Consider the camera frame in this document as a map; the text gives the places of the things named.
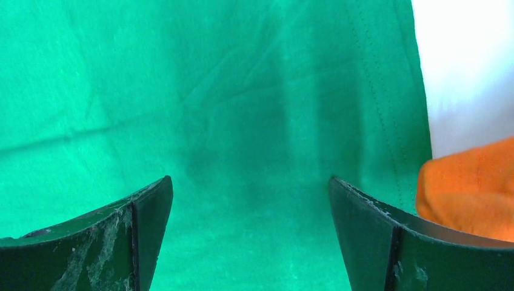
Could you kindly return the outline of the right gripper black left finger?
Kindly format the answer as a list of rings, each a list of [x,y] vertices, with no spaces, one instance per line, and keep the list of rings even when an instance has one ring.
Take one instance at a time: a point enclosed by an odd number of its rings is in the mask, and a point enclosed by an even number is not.
[[[20,238],[1,239],[2,290],[149,290],[173,201],[169,176]]]

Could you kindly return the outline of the green t shirt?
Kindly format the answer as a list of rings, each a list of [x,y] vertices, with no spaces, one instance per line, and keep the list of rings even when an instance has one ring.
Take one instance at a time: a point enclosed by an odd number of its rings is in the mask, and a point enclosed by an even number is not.
[[[1,2],[1,235],[169,175],[153,290],[349,290],[330,177],[431,155],[410,1]]]

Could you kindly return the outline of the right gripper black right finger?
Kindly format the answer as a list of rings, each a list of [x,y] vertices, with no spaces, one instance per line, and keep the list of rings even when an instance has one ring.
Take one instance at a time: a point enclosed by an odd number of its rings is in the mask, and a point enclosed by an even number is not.
[[[330,206],[352,290],[513,290],[513,244],[459,232],[332,178]]]

